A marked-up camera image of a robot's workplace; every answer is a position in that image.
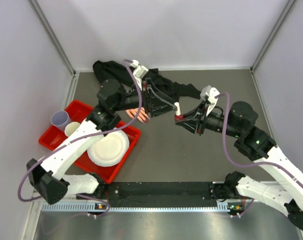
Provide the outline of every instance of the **cup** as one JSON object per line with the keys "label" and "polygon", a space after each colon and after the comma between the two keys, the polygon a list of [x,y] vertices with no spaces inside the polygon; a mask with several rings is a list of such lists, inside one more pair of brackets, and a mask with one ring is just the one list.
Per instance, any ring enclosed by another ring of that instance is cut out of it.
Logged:
{"label": "cup", "polygon": [[80,125],[81,124],[79,122],[76,121],[71,122],[65,127],[65,131],[64,131],[65,135],[67,137],[70,137],[80,127]]}
{"label": "cup", "polygon": [[57,111],[55,112],[51,118],[50,122],[53,126],[61,130],[62,132],[65,131],[65,128],[68,124],[72,122],[68,112],[66,111]]}

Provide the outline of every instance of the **robotic arm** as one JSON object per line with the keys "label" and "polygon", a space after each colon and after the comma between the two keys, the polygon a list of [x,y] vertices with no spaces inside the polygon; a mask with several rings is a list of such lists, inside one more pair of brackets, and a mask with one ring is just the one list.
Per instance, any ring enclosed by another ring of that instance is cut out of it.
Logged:
{"label": "robotic arm", "polygon": [[[175,102],[158,90],[150,78],[143,78],[148,69],[137,62],[133,64],[136,68],[133,74],[139,83],[146,113],[152,118],[178,110]],[[215,195],[256,199],[288,216],[295,226],[303,230],[303,173],[286,158],[266,132],[255,126],[258,114],[248,103],[235,102],[229,115],[225,116],[223,109],[216,106],[219,94],[216,88],[205,87],[198,107],[175,117],[175,124],[197,135],[202,135],[205,129],[218,133],[225,129],[226,135],[236,138],[234,146],[238,151],[254,164],[260,165],[285,190],[267,186],[240,172],[233,172],[227,175],[222,187],[213,189]],[[136,91],[126,92],[114,79],[103,82],[97,98],[99,104],[77,131],[28,176],[30,184],[49,204],[76,194],[104,191],[105,183],[98,175],[65,175],[65,172],[92,144],[103,137],[97,133],[114,129],[121,120],[116,111],[136,108],[139,98]],[[27,169],[36,163],[35,159],[30,160]]]}

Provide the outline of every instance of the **black cloth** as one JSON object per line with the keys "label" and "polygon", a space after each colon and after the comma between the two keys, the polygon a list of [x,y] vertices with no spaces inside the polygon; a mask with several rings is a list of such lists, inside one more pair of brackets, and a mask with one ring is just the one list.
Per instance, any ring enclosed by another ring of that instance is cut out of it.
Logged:
{"label": "black cloth", "polygon": [[[115,61],[96,61],[93,64],[92,69],[97,80],[101,84],[107,79],[116,79],[128,87],[133,86],[133,80],[128,74],[127,69]],[[201,98],[201,91],[196,89],[192,84],[185,85],[172,82],[171,80],[161,76],[158,72],[158,68],[149,69],[144,78],[151,78],[155,86],[164,94],[175,100],[175,102],[178,102],[180,97],[192,97],[194,99]]]}

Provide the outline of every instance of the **white cup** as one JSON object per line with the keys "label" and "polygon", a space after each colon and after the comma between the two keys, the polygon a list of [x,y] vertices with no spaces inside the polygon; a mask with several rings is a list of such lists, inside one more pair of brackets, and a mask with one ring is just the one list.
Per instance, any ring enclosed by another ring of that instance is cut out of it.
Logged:
{"label": "white cup", "polygon": [[64,131],[65,135],[67,137],[70,137],[80,127],[80,125],[81,124],[79,122],[76,121],[71,122],[65,127],[65,131]]}

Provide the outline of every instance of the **white wall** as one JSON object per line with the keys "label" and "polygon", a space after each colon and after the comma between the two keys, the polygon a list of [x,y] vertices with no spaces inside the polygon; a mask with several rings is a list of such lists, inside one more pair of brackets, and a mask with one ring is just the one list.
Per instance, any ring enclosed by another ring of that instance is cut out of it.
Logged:
{"label": "white wall", "polygon": [[303,0],[297,1],[255,75],[278,143],[303,172]]}
{"label": "white wall", "polygon": [[[15,240],[29,203],[17,198],[38,138],[63,106],[71,76],[26,0],[0,1],[0,240]],[[32,188],[27,182],[23,196]]]}
{"label": "white wall", "polygon": [[38,0],[76,70],[251,67],[287,0]]}

